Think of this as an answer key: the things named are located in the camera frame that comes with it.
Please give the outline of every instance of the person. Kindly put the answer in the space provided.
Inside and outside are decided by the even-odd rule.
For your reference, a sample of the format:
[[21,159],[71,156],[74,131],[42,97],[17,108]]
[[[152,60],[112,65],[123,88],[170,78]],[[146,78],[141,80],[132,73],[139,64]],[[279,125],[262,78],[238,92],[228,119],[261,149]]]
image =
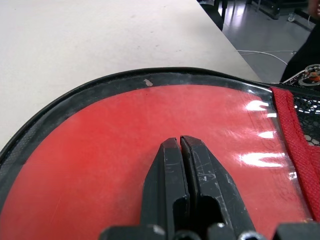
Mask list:
[[[308,12],[320,19],[320,1],[309,0]],[[320,64],[320,23],[317,23],[302,47],[291,58],[280,82],[283,82],[312,64]]]

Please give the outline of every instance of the scratch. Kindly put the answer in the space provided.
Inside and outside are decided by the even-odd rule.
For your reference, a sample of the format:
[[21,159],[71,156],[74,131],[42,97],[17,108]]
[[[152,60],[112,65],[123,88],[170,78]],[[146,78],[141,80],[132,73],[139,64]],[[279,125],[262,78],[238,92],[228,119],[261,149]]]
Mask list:
[[198,172],[197,173],[198,176],[211,176],[214,179],[216,178],[216,175],[214,173],[203,173],[203,172]]
[[51,223],[53,222],[53,220],[54,220],[54,218],[55,218],[55,215],[56,215],[58,206],[59,206],[59,204],[60,204],[60,202],[61,202],[61,199],[62,199],[62,195],[60,195],[59,200],[58,200],[58,202],[56,203],[56,206],[55,206],[54,212],[53,212],[53,214],[52,214],[52,217],[51,217],[51,220],[50,220],[49,225],[51,225]]
[[234,184],[234,183],[231,181],[231,179],[229,178],[228,174],[226,174],[225,177],[226,177],[226,180],[228,181],[229,184],[232,184],[232,185]]
[[231,203],[234,200],[234,198],[231,198],[228,202],[226,202],[226,205],[228,205],[229,203]]
[[166,172],[167,174],[170,174],[170,173],[174,173],[175,171],[172,170],[171,167],[166,167],[166,168],[165,168],[165,172]]
[[211,184],[211,182],[213,181],[212,179],[204,179],[204,178],[199,177],[200,187],[205,184]]
[[236,197],[237,200],[239,200],[239,196],[237,194],[234,193],[233,195]]
[[199,162],[201,164],[199,155],[198,155],[198,153],[196,151],[193,153],[193,156],[194,156],[194,158],[193,158],[194,159],[194,163],[197,164]]
[[209,164],[210,164],[210,162],[207,162],[206,164],[203,164],[203,165],[197,166],[197,167],[196,167],[196,169],[201,168],[201,167],[204,167],[204,166],[209,165]]

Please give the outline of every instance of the black mesh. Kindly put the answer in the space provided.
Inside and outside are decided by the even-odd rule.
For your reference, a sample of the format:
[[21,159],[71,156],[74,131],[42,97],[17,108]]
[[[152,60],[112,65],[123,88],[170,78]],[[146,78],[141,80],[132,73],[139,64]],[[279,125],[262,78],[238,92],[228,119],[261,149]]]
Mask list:
[[320,97],[294,94],[294,107],[305,139],[312,146],[320,146]]

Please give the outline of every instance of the gray floor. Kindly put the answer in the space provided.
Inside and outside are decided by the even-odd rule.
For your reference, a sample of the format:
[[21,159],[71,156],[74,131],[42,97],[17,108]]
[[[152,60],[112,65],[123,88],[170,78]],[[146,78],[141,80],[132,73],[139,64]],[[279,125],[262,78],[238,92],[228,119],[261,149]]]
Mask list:
[[[314,26],[297,17],[297,23],[288,22],[288,16],[273,20],[261,11],[257,5],[247,5],[245,1],[228,2],[223,33],[237,50],[252,51],[297,51],[306,41]],[[285,62],[293,56],[292,52],[270,52]],[[278,82],[286,67],[278,59],[264,54],[241,52],[245,61],[266,83]]]

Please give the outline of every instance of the red fabric strip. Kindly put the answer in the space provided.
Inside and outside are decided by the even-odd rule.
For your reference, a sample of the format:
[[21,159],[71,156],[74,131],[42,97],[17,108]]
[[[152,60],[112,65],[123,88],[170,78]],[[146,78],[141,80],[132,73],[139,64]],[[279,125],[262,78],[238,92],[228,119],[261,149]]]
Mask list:
[[314,220],[320,222],[320,153],[309,146],[299,124],[291,92],[272,87],[288,154]]

